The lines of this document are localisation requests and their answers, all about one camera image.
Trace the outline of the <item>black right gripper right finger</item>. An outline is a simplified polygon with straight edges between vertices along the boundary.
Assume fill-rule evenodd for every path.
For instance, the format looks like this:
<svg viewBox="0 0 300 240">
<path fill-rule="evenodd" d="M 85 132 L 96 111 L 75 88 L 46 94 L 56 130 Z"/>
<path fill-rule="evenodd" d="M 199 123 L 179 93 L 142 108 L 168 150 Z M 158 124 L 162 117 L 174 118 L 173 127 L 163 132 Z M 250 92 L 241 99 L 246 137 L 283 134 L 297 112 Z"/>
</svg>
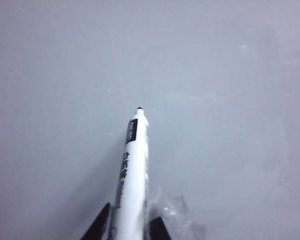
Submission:
<svg viewBox="0 0 300 240">
<path fill-rule="evenodd" d="M 151 240 L 171 240 L 171 236 L 166 228 L 162 217 L 158 216 L 148 224 L 149 238 Z"/>
</svg>

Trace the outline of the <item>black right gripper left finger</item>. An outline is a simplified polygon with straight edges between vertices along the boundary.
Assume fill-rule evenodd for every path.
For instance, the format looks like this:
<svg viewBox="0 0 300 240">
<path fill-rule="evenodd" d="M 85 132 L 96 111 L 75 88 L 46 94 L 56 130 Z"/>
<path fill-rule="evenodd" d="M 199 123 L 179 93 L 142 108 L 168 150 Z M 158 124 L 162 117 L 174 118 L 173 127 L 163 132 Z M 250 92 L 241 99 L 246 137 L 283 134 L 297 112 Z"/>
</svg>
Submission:
<svg viewBox="0 0 300 240">
<path fill-rule="evenodd" d="M 90 227 L 81 237 L 81 240 L 102 240 L 110 219 L 111 204 L 107 202 L 94 219 Z"/>
</svg>

